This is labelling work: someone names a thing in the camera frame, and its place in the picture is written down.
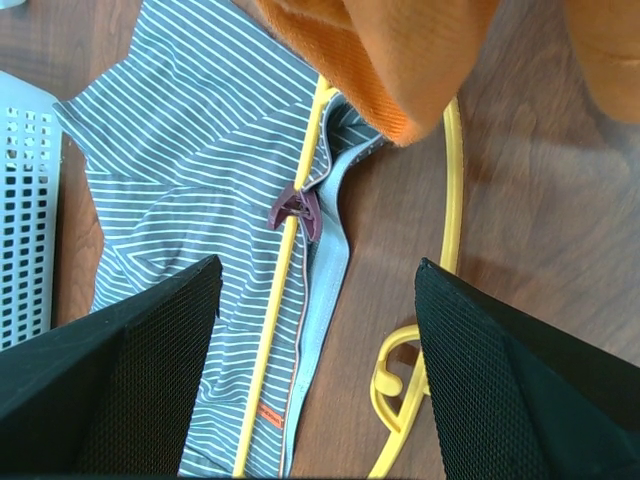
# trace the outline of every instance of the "yellow clothes hanger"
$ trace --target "yellow clothes hanger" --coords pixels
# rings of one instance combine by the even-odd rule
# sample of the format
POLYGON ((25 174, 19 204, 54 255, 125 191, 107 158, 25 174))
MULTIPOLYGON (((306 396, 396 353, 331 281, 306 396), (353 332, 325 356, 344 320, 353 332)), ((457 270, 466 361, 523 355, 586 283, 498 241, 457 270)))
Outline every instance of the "yellow clothes hanger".
MULTIPOLYGON (((313 154, 318 142, 318 130, 322 111, 331 97, 338 92, 332 88, 329 82, 320 75, 316 84, 316 91, 311 105, 311 113, 309 115, 309 123, 307 131, 304 135, 304 143, 300 152, 300 163, 296 171, 296 177, 293 183, 295 192, 299 192, 309 177, 311 172, 311 164, 313 162, 313 154)), ((264 374, 267 369, 267 360, 269 359, 269 351, 273 342, 273 333, 278 320, 278 312, 280 310, 280 302, 284 292, 284 284, 289 270, 289 261, 291 252, 293 251, 293 243, 298 231, 298 217, 289 215, 284 224, 284 233, 282 234, 282 243, 278 252, 278 260, 271 283, 271 291, 269 293, 269 301, 267 303, 267 312, 265 314, 264 325, 260 335, 260 343, 258 344, 258 353, 256 355, 256 363, 253 368, 251 384, 249 385, 249 396, 247 398, 247 406, 242 419, 242 429, 240 430, 240 438, 238 441, 238 450, 236 453, 235 464, 233 466, 233 476, 243 477, 244 469, 249 454, 249 445, 251 443, 251 435, 256 420, 256 412, 260 401, 260 392, 264 382, 264 374)))
MULTIPOLYGON (((462 126, 457 98, 451 100, 443 117, 447 151, 447 199, 440 266, 455 273, 460 249, 463 197, 462 126)), ((389 473, 411 432, 423 396, 430 395, 424 360, 422 355, 418 355, 407 392, 397 414, 385 399, 385 396, 397 397, 402 393, 403 387, 402 380, 387 370, 389 353, 403 343, 419 339, 418 325, 409 325, 389 335, 380 348, 369 393, 374 410, 391 433, 369 473, 369 478, 382 478, 389 473)))

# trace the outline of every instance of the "wooden floor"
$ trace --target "wooden floor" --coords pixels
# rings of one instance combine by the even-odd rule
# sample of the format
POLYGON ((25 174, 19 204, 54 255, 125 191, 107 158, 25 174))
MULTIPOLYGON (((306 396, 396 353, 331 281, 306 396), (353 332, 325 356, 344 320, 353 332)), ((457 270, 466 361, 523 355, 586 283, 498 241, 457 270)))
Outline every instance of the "wooden floor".
MULTIPOLYGON (((70 98, 126 54, 138 8, 138 0, 31 0, 0 12, 0 69, 70 98)), ((503 2, 460 103, 459 274, 640 364, 640 129, 609 120, 588 98, 560 2, 503 2)), ((344 186, 353 255, 300 423, 296 475, 363 476, 384 444, 369 379, 385 335, 414 321, 420 258, 439 254, 443 142, 438 130, 411 148, 386 148, 344 186)), ((102 249, 73 145, 65 146, 60 208, 56 319, 63 324, 87 312, 102 249)), ((404 375, 412 354, 398 355, 404 375)), ((391 474, 443 477, 428 401, 391 474)))

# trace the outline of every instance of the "maroon plastic clip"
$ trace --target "maroon plastic clip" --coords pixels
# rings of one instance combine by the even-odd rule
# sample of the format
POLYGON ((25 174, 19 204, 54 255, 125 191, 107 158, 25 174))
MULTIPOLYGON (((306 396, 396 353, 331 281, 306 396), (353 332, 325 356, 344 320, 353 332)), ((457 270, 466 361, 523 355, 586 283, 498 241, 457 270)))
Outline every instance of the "maroon plastic clip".
POLYGON ((322 234, 322 213, 316 192, 296 192, 293 183, 287 185, 269 212, 267 227, 275 230, 289 215, 300 219, 309 240, 318 241, 322 234))

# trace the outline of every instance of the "orange cloth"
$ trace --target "orange cloth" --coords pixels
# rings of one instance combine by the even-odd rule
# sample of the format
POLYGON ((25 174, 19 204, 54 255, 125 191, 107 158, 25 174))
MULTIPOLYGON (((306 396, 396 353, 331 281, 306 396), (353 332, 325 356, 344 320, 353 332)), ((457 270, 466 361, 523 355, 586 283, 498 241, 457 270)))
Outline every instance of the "orange cloth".
MULTIPOLYGON (((499 0, 255 0, 274 31, 399 145, 425 136, 469 74, 499 0)), ((640 0, 565 0, 587 84, 640 122, 640 0)))

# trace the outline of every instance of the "clothing label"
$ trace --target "clothing label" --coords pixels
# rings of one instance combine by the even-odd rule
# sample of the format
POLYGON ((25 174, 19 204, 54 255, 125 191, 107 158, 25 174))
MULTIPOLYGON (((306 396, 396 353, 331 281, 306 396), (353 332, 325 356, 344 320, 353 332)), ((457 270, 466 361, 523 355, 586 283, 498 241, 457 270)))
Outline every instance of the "clothing label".
POLYGON ((264 403, 258 404, 258 415, 267 420, 271 425, 276 428, 284 428, 284 419, 281 415, 278 415, 272 408, 269 408, 264 403))

